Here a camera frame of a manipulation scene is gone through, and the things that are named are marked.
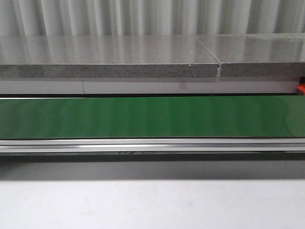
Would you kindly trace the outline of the aluminium conveyor frame rail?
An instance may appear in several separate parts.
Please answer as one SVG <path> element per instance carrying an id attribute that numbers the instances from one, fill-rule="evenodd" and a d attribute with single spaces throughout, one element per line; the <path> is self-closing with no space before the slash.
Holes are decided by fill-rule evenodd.
<path id="1" fill-rule="evenodd" d="M 305 139 L 75 138 L 2 140 L 0 158 L 12 161 L 303 160 Z"/>

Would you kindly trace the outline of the red plastic object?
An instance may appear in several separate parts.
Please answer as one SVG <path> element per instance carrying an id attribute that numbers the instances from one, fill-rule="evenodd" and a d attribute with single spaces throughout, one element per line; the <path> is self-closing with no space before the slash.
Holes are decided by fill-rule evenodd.
<path id="1" fill-rule="evenodd" d="M 297 94 L 305 95 L 305 77 L 300 78 L 299 85 L 297 86 Z"/>

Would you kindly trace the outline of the grey stone counter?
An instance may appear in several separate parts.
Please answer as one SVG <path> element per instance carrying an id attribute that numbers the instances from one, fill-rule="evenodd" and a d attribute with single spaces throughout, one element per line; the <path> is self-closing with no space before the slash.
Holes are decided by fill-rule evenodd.
<path id="1" fill-rule="evenodd" d="M 302 33 L 0 39 L 0 93 L 294 94 Z"/>

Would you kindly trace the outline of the white pleated curtain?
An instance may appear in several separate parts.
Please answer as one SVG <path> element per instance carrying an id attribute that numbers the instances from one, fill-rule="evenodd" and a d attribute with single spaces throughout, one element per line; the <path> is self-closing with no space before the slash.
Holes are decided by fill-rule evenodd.
<path id="1" fill-rule="evenodd" d="M 302 0 L 3 0 L 9 35 L 302 33 Z"/>

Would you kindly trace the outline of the green conveyor belt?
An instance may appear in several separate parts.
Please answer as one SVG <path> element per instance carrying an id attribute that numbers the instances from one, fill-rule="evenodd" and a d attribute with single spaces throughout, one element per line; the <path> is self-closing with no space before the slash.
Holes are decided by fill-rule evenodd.
<path id="1" fill-rule="evenodd" d="M 303 137 L 298 95 L 2 99 L 2 139 Z"/>

